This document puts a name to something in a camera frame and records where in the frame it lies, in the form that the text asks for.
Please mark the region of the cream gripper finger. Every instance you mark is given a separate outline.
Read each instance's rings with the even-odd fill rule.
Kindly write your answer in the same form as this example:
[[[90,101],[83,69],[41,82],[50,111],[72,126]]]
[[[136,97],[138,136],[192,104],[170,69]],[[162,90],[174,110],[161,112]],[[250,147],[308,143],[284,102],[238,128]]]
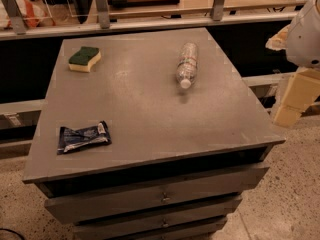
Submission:
[[[287,47],[288,30],[289,26],[283,27],[275,35],[268,39],[265,47],[274,51],[285,50]]]
[[[299,67],[289,78],[273,123],[282,127],[293,126],[319,96],[320,70]]]

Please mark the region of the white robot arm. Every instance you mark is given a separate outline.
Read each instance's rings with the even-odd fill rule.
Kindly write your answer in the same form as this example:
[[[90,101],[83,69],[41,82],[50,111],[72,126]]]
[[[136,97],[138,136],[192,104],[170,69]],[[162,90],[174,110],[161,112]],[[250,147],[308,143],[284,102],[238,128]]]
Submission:
[[[284,50],[286,59],[297,66],[273,117],[274,124],[290,127],[320,96],[320,0],[308,0],[266,47]]]

